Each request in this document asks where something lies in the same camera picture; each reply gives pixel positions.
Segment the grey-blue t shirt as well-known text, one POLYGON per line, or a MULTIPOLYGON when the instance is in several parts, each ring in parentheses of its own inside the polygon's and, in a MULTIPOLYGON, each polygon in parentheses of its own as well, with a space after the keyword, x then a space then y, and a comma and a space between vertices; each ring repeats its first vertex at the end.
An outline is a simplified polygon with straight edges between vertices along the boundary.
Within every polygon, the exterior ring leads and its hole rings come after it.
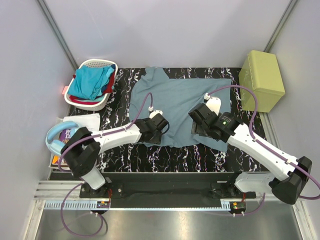
POLYGON ((191 133, 193 120, 188 113, 197 104, 203 103, 206 93, 214 90, 218 90, 214 96, 221 100, 221 113, 231 112, 231 83, 228 78, 170 79, 163 68, 147 67, 145 75, 132 88, 129 120, 149 116, 150 103, 144 98, 147 93, 152 93, 152 106, 155 110, 163 112, 170 125, 168 132, 161 138, 161 146, 182 148, 203 144, 214 150, 226 152, 227 143, 191 133))

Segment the white laundry basket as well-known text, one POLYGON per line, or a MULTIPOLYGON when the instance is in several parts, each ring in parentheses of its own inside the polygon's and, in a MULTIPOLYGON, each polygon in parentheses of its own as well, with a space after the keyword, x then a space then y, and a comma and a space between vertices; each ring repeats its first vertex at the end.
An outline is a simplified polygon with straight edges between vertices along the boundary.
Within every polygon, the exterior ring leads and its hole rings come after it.
MULTIPOLYGON (((118 65, 113 61, 104 60, 104 59, 88 59, 88 60, 84 61, 79 66, 79 69, 81 69, 83 66, 86 66, 88 68, 103 68, 103 67, 108 67, 108 66, 112 67, 114 69, 113 73, 115 73, 115 80, 116 80, 116 76, 118 73, 118 65)), ((105 105, 107 104, 107 101, 113 92, 107 93, 101 102, 99 102, 98 104, 94 104, 94 105, 84 105, 84 104, 71 102, 71 100, 69 99, 69 96, 71 96, 71 95, 68 94, 68 91, 69 91, 71 84, 75 80, 75 77, 76 77, 76 75, 74 74, 70 84, 68 85, 67 92, 64 94, 64 100, 68 104, 70 104, 78 109, 81 109, 81 110, 86 110, 86 111, 100 111, 100 110, 102 110, 105 107, 105 105)))

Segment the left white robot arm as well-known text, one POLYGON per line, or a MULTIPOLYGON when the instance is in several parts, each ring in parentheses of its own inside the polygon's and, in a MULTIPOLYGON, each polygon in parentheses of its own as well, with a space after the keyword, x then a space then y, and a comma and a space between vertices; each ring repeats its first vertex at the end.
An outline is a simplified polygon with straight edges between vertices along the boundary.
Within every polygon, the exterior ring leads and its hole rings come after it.
POLYGON ((169 122, 159 110, 152 111, 149 117, 136 118, 131 123, 108 130, 91 132, 80 127, 61 149, 61 157, 74 177, 87 183, 95 197, 103 198, 108 193, 108 186, 96 167, 98 155, 122 145, 160 143, 169 128, 169 122))

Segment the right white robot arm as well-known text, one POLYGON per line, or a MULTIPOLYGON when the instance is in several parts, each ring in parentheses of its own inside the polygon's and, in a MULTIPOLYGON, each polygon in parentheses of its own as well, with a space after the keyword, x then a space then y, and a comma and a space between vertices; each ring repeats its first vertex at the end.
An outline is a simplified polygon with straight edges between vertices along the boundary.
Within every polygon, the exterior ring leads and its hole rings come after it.
POLYGON ((294 205, 309 180, 312 161, 296 158, 276 148, 258 135, 250 135, 249 127, 229 112, 215 113, 199 103, 189 113, 192 134, 223 141, 257 160, 268 172, 237 174, 228 182, 227 192, 239 198, 247 192, 272 193, 280 201, 294 205))

